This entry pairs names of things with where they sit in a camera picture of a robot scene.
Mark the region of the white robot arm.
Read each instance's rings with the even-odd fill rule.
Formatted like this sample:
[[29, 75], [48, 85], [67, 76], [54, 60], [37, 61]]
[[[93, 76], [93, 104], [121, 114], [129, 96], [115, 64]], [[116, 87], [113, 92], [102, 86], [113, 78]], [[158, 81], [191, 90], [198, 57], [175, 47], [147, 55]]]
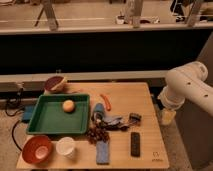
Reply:
[[158, 95], [163, 105], [161, 124], [169, 125], [176, 111], [188, 99], [213, 116], [213, 87], [207, 85], [207, 67], [194, 61], [173, 68], [166, 73], [166, 86]]

